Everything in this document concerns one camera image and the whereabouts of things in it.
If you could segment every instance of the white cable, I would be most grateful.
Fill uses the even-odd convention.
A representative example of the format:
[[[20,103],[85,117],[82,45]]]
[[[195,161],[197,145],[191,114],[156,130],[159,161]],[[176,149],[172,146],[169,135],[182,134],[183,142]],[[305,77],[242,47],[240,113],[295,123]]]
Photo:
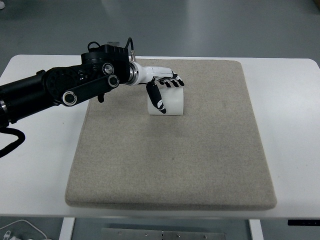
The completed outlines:
[[[43,231],[41,231],[39,228],[37,228],[36,226],[34,226],[31,222],[28,222],[27,220],[24,220],[24,219],[17,220],[17,221],[14,221],[14,222],[12,222],[12,223],[9,223],[9,224],[6,225],[6,226],[0,227],[0,230],[5,229],[6,227],[9,227],[10,225],[15,224],[15,223],[18,223],[18,222],[25,222],[25,223],[29,224],[31,227],[33,227],[35,230],[37,230],[39,233],[41,233],[41,234],[45,237],[45,239],[48,239],[48,238],[47,238],[47,235],[45,235],[45,233],[44,233]]]
[[[3,236],[3,240],[8,240],[10,238],[11,231],[6,231],[5,235]]]

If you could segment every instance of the white table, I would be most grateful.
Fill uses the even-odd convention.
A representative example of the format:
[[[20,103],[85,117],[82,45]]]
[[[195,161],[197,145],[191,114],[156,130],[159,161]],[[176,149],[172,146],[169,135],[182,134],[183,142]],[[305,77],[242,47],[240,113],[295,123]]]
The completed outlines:
[[[65,203],[69,171],[88,102],[56,106],[11,125],[25,142],[0,158],[0,215],[60,217],[319,218],[320,69],[310,59],[226,59],[242,64],[270,169],[277,205],[267,211],[135,211],[70,207]],[[41,69],[81,63],[80,56],[18,55],[0,86]],[[1,134],[0,148],[15,140]]]

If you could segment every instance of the white robotic hand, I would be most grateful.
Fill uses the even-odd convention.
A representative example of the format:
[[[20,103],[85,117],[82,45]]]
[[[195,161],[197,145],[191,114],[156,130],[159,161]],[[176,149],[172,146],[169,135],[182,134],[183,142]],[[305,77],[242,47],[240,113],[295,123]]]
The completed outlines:
[[[156,82],[171,88],[171,84],[178,88],[184,86],[184,82],[170,68],[159,66],[141,66],[135,61],[130,61],[130,79],[126,83],[129,86],[146,84],[146,91],[150,97],[152,105],[160,112],[167,112],[159,88]]]

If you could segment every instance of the circular joint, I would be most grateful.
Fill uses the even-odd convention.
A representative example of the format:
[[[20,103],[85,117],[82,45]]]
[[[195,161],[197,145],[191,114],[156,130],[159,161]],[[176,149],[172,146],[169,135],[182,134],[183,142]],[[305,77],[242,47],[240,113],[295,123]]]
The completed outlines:
[[[66,91],[62,96],[62,101],[67,106],[73,106],[77,102],[77,96],[73,91]]]
[[[0,100],[0,106],[1,106],[2,110],[7,114],[8,109],[7,109],[6,103],[3,100]]]
[[[114,67],[110,63],[105,63],[102,66],[102,71],[105,75],[113,74],[114,73]]]
[[[111,87],[116,88],[119,86],[119,78],[116,75],[110,75],[108,77],[108,83]]]

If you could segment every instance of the black fingertip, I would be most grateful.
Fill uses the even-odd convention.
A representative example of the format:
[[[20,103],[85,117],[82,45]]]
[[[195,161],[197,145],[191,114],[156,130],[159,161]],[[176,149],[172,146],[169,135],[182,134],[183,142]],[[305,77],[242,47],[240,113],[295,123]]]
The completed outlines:
[[[185,83],[182,81],[182,80],[177,80],[177,82],[181,85],[181,86],[184,86]]]
[[[172,82],[173,86],[175,86],[176,88],[179,87],[179,85],[178,85],[178,83],[176,81],[172,80],[171,82]]]

